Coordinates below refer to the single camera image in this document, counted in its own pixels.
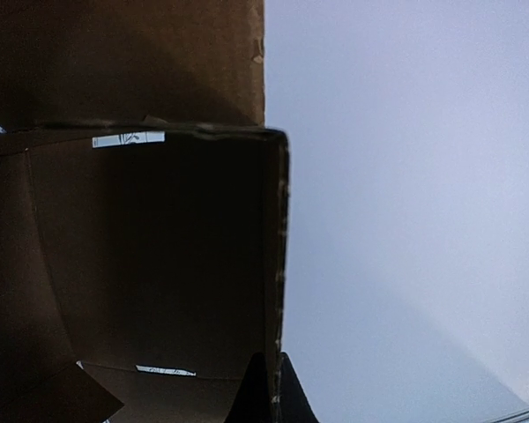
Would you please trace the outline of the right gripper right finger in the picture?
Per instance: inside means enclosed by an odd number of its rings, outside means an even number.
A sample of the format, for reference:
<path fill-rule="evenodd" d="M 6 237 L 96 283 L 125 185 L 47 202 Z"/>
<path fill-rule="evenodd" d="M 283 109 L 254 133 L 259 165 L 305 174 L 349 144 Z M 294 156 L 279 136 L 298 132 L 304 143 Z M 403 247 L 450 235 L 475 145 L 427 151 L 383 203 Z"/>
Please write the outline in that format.
<path fill-rule="evenodd" d="M 277 421 L 318 423 L 287 353 L 279 357 Z"/>

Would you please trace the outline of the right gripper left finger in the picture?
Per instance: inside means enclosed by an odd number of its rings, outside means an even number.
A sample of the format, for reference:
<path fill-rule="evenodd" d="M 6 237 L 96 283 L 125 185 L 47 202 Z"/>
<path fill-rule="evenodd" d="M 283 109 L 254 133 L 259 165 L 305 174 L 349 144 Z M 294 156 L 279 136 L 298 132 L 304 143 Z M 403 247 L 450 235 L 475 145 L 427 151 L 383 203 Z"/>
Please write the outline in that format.
<path fill-rule="evenodd" d="M 272 422 L 265 356 L 256 352 L 242 378 L 225 423 Z"/>

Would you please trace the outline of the brown cardboard box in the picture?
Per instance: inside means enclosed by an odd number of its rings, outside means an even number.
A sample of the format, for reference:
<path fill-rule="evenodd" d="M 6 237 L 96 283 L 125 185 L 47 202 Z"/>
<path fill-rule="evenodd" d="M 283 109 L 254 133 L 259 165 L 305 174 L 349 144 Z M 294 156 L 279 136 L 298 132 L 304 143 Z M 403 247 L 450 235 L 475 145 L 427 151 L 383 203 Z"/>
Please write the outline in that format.
<path fill-rule="evenodd" d="M 0 1 L 0 422 L 277 421 L 261 1 Z"/>

